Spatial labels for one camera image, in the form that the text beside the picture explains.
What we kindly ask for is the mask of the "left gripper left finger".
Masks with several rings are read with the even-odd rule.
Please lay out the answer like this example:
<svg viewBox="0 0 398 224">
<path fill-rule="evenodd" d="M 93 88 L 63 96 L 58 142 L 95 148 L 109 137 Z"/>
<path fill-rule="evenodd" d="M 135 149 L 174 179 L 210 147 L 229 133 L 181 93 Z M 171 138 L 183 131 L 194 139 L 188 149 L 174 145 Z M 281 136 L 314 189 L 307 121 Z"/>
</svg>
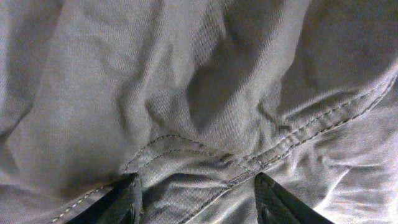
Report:
<svg viewBox="0 0 398 224">
<path fill-rule="evenodd" d="M 125 175 L 111 186 L 111 191 L 67 224 L 139 224 L 143 216 L 139 175 Z"/>
</svg>

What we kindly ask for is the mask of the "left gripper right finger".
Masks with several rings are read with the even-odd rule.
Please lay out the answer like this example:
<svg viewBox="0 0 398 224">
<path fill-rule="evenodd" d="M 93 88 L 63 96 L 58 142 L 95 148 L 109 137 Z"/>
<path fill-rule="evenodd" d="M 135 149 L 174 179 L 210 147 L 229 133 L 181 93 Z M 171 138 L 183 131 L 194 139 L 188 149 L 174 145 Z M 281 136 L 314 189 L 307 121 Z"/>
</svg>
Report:
<svg viewBox="0 0 398 224">
<path fill-rule="evenodd" d="M 258 224 L 333 224 L 265 173 L 254 183 Z"/>
</svg>

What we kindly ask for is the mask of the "grey shorts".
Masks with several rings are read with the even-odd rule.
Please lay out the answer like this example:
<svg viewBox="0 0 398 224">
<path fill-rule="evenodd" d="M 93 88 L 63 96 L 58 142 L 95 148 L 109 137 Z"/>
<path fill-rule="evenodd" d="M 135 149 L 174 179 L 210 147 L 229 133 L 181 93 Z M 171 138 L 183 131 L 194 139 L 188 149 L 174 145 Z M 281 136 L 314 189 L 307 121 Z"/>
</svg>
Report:
<svg viewBox="0 0 398 224">
<path fill-rule="evenodd" d="M 137 173 L 140 223 L 258 223 L 265 173 L 397 222 L 396 1 L 1 2 L 1 222 Z"/>
</svg>

